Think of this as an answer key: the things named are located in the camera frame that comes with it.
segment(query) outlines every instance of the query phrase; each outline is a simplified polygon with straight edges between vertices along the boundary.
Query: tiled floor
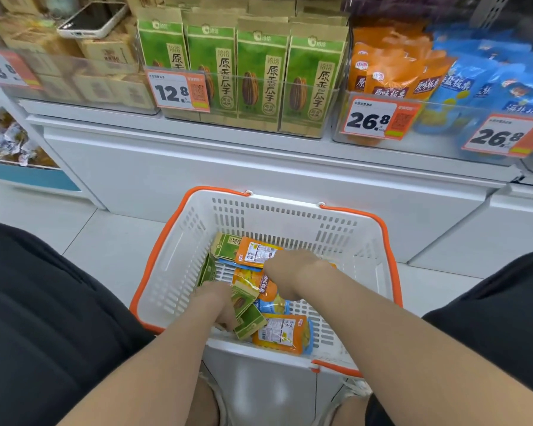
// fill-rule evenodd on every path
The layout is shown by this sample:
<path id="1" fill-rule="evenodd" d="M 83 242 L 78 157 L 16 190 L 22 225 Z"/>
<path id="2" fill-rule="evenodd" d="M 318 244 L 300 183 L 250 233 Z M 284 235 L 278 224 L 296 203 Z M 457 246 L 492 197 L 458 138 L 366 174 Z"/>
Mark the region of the tiled floor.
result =
<path id="1" fill-rule="evenodd" d="M 87 201 L 0 183 L 0 222 L 41 237 L 105 284 L 126 305 L 142 277 L 163 223 L 109 214 Z M 405 307 L 441 307 L 479 280 L 399 264 Z M 334 375 L 280 367 L 206 350 L 239 426 L 309 425 L 340 387 Z"/>

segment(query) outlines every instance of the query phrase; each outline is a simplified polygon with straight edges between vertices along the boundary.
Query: nutrition label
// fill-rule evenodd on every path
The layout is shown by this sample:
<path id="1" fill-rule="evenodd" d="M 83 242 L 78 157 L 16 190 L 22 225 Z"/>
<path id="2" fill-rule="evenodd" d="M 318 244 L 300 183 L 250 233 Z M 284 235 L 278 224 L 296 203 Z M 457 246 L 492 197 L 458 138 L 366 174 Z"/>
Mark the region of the nutrition label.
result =
<path id="1" fill-rule="evenodd" d="M 266 327 L 259 330 L 259 339 L 292 346 L 295 325 L 296 320 L 269 319 Z"/>
<path id="2" fill-rule="evenodd" d="M 268 259 L 272 258 L 275 252 L 276 248 L 251 242 L 249 243 L 249 248 L 247 249 L 247 254 L 245 255 L 245 261 L 264 263 Z"/>

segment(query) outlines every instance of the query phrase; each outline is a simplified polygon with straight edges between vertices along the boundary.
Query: white plastic basket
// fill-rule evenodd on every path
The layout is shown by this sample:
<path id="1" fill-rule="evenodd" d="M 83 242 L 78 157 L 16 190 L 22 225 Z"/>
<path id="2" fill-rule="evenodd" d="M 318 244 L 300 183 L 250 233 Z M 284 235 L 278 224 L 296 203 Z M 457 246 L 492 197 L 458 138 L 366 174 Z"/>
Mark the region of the white plastic basket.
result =
<path id="1" fill-rule="evenodd" d="M 184 196 L 164 226 L 131 311 L 150 330 L 162 332 L 185 311 L 215 234 L 249 236 L 287 249 L 305 248 L 402 306 L 397 264 L 385 223 L 377 216 L 323 203 L 277 199 L 215 187 L 196 187 Z M 217 279 L 231 282 L 234 268 L 218 264 Z M 222 351 L 319 372 L 328 368 L 360 376 L 334 331 L 306 301 L 293 302 L 292 314 L 308 316 L 314 349 L 310 356 L 259 348 L 213 329 L 207 342 Z"/>

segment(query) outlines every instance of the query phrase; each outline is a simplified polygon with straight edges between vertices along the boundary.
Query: forearm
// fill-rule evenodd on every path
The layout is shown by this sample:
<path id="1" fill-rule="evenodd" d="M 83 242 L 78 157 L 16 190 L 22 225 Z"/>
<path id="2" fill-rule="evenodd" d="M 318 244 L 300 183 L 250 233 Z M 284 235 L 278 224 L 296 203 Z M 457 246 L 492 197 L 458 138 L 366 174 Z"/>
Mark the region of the forearm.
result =
<path id="1" fill-rule="evenodd" d="M 324 262 L 300 279 L 397 426 L 533 424 L 533 393 L 455 339 Z"/>
<path id="2" fill-rule="evenodd" d="M 184 426 L 218 306 L 192 299 L 171 326 L 95 387 L 59 426 Z"/>

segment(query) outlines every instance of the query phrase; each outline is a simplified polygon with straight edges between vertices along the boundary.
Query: orange price tag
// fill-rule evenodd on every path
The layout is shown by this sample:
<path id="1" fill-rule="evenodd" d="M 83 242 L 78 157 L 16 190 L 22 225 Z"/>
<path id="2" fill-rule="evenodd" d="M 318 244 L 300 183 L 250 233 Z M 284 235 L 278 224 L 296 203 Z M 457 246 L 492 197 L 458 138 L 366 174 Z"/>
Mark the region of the orange price tag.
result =
<path id="1" fill-rule="evenodd" d="M 462 149 L 525 158 L 533 152 L 533 118 L 493 114 Z"/>
<path id="2" fill-rule="evenodd" d="M 43 89 L 21 56 L 9 50 L 0 50 L 0 85 Z"/>
<path id="3" fill-rule="evenodd" d="M 159 107 L 209 112 L 205 74 L 146 69 L 146 76 Z"/>
<path id="4" fill-rule="evenodd" d="M 341 132 L 401 140 L 418 115 L 420 103 L 354 97 Z"/>

